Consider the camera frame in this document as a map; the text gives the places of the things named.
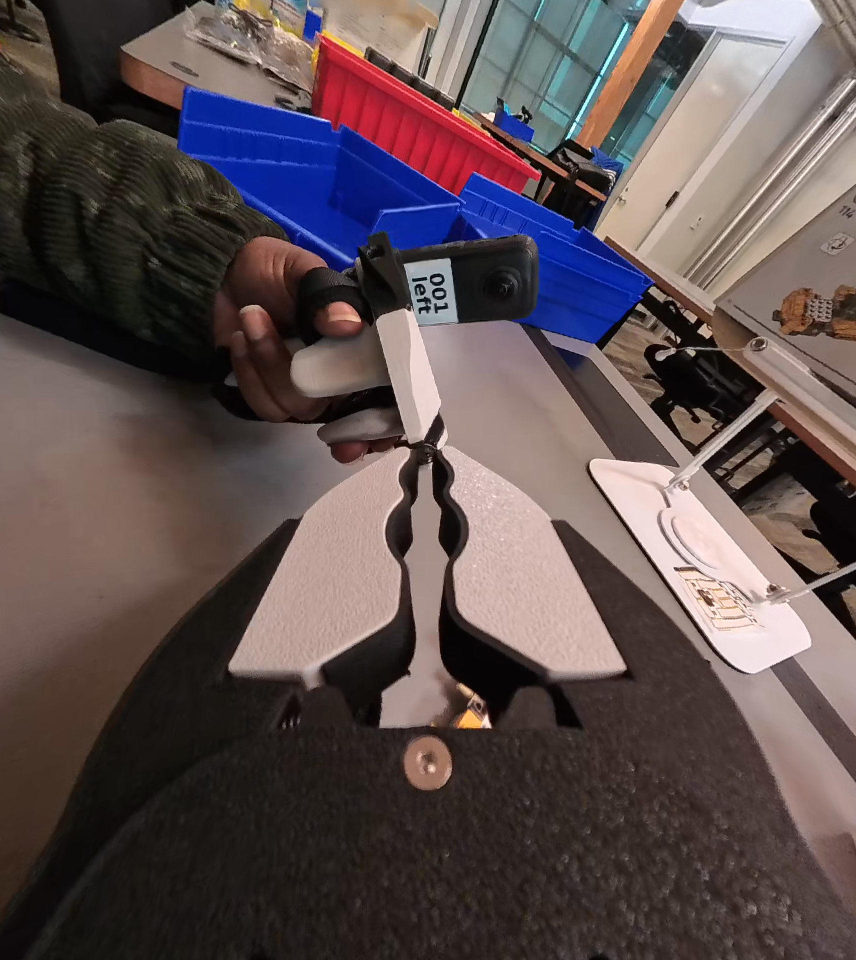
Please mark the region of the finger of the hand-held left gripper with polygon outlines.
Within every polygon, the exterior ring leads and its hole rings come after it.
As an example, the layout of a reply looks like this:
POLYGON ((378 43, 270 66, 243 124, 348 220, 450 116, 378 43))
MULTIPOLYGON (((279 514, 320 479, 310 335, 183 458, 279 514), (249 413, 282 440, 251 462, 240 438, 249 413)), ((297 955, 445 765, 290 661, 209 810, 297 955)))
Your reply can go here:
POLYGON ((411 446, 441 449, 447 428, 441 399, 420 328, 410 309, 395 309, 375 321, 400 415, 404 437, 411 446))

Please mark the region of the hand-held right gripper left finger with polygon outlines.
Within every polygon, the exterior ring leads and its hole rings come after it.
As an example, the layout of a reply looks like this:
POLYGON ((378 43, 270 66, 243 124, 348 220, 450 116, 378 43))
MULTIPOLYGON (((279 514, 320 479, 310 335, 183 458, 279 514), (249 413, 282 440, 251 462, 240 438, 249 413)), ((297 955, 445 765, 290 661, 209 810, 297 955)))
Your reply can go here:
POLYGON ((297 522, 230 662, 235 677, 322 686, 370 703, 414 654, 406 555, 414 452, 398 448, 332 488, 297 522))

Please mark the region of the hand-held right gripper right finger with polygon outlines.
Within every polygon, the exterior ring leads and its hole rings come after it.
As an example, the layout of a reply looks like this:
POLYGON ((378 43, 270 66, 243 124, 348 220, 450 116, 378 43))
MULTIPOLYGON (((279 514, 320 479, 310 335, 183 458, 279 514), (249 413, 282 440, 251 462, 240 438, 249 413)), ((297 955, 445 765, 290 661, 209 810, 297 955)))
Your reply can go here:
POLYGON ((550 516, 453 446, 433 465, 447 557, 442 662, 490 703, 524 687, 626 676, 626 662, 550 516))

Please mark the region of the yellow lego car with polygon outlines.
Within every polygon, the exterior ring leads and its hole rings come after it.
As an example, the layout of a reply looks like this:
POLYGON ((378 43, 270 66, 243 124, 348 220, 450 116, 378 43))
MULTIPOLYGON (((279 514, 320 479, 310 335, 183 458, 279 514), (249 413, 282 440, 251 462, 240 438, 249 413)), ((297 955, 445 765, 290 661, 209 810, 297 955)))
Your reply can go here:
POLYGON ((466 730, 492 728, 488 705, 476 691, 458 682, 451 693, 453 696, 449 708, 432 721, 432 728, 466 730))

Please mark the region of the person's left forearm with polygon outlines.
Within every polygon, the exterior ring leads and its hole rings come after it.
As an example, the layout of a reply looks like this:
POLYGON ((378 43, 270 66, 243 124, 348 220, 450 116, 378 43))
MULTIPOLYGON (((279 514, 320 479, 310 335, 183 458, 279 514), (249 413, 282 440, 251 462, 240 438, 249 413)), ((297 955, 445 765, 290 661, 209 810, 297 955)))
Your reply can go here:
POLYGON ((287 239, 212 166, 148 127, 98 124, 0 51, 0 294, 20 284, 206 365, 221 282, 260 236, 287 239))

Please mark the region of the lego sticker sheet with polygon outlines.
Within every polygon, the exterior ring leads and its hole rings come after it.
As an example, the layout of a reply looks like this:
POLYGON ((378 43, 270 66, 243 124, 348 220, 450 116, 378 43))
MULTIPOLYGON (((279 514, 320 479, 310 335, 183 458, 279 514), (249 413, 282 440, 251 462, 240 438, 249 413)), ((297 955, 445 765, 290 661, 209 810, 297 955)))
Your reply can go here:
POLYGON ((691 565, 673 566, 671 581, 679 603, 707 640, 745 641, 761 635, 761 623, 733 584, 691 565))

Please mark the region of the lego instruction booklet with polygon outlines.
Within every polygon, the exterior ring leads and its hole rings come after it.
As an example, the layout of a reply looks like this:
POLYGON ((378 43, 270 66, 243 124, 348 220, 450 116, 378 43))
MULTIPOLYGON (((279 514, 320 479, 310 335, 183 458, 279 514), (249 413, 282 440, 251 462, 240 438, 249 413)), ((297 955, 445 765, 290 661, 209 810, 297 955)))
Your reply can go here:
POLYGON ((856 186, 717 301, 856 405, 856 186))

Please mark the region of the person's left hand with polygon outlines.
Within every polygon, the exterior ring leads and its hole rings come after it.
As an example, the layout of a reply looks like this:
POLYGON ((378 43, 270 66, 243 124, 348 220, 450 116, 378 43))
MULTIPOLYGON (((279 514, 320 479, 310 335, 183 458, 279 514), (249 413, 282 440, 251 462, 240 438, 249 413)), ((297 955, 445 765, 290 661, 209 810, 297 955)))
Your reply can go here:
POLYGON ((290 379, 288 341, 297 332, 297 293, 304 275, 323 266, 308 250, 260 236, 237 252, 221 282, 214 342, 228 349, 242 396, 262 421, 306 424, 341 403, 341 398, 307 398, 290 379))

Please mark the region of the blue plastic bin stack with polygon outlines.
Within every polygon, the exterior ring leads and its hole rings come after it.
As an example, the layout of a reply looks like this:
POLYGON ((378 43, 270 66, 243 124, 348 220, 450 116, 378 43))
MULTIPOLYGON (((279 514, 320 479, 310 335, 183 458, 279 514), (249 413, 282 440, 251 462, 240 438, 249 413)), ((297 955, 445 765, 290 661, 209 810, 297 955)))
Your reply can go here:
POLYGON ((600 344, 640 302, 650 278, 586 228, 481 174, 458 194, 448 242, 530 236, 539 252, 537 305, 527 324, 600 344))

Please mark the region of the wooden desk with black legs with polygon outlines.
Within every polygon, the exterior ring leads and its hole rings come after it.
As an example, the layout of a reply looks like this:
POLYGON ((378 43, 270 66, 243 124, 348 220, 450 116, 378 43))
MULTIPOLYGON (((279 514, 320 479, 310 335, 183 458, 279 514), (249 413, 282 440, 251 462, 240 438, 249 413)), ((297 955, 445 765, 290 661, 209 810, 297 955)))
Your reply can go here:
POLYGON ((501 130, 486 116, 475 111, 466 111, 462 118, 478 126, 490 138, 526 162, 539 176, 535 188, 526 188, 526 195, 541 202, 547 198, 552 188, 565 180, 567 171, 555 161, 549 159, 529 142, 501 130))

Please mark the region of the black bag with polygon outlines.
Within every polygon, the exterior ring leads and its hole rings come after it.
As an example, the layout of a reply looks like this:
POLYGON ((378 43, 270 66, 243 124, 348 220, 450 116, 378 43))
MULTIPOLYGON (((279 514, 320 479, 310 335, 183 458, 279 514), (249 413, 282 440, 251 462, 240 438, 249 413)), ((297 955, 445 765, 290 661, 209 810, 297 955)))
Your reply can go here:
POLYGON ((597 147, 585 147, 566 139, 547 154, 547 159, 566 171, 568 179, 601 192, 611 193, 623 167, 597 147))

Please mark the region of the white book stand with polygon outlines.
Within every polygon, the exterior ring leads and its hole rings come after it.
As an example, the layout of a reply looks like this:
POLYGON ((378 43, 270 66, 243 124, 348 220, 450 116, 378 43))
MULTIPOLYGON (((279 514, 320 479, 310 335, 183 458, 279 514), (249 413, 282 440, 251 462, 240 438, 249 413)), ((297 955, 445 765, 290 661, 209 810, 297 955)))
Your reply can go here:
POLYGON ((746 640, 708 640, 729 666, 757 674, 811 647, 809 632, 792 604, 856 573, 856 561, 799 589, 775 585, 692 490, 707 461, 776 402, 766 388, 731 426, 682 466, 594 459, 588 470, 609 505, 672 590, 672 567, 692 566, 745 595, 762 625, 746 640))

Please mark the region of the black office chair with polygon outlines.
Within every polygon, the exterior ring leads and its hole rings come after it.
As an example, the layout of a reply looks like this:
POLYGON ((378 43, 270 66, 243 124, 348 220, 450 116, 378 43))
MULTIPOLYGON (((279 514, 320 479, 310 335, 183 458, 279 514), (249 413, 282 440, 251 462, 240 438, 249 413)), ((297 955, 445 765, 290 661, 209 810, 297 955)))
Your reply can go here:
POLYGON ((676 438, 681 433, 673 419, 674 409, 686 411, 695 424, 700 423, 697 410, 708 412, 713 394, 702 377, 694 359, 685 351, 672 351, 662 344, 648 345, 643 356, 650 368, 645 378, 660 385, 662 394, 650 401, 649 406, 676 438))

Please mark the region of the red plastic bin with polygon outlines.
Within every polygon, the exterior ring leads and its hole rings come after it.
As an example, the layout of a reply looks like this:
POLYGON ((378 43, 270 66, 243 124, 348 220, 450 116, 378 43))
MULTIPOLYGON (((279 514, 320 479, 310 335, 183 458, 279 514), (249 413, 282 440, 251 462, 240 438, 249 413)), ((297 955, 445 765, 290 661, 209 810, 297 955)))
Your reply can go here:
POLYGON ((317 44, 312 110, 453 194, 472 174, 517 193, 537 176, 489 134, 325 35, 317 44))

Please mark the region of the row of black blocks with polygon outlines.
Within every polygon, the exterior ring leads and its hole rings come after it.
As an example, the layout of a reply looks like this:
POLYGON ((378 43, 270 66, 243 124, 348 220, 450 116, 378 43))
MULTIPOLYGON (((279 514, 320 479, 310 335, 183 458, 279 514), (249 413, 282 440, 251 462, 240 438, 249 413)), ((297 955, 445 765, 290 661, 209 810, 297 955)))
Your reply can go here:
POLYGON ((452 97, 428 83, 424 78, 410 72, 395 60, 382 54, 375 48, 367 46, 364 50, 364 59, 387 75, 395 78, 401 84, 438 104, 446 111, 452 112, 456 108, 455 100, 452 97))

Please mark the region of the wooden column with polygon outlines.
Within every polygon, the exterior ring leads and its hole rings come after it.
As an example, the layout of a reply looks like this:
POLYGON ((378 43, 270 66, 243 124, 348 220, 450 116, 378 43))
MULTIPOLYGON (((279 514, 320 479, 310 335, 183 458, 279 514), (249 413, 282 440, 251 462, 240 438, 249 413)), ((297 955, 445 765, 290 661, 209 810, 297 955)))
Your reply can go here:
POLYGON ((602 146, 682 5, 682 1, 649 2, 578 133, 581 146, 602 146))

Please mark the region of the clear plastic bags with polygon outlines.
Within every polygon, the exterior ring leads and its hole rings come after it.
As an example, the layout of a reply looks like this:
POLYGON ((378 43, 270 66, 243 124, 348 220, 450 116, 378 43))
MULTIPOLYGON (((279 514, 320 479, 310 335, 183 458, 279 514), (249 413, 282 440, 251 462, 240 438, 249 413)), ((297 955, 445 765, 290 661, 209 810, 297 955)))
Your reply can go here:
POLYGON ((311 92, 314 48, 274 14, 261 16, 233 2, 211 11, 186 10, 186 36, 231 60, 254 66, 283 84, 311 92))

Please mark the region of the grey table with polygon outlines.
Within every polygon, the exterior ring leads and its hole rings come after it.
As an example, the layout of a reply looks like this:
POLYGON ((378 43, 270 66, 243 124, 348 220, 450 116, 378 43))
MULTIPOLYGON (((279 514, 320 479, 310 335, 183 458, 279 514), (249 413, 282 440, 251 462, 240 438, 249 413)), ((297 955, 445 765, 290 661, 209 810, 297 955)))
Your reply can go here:
POLYGON ((193 87, 270 107, 286 101, 296 110, 309 112, 309 93, 188 37, 190 21, 214 11, 213 4, 197 2, 124 44, 120 52, 122 80, 133 90, 177 110, 185 88, 193 87))

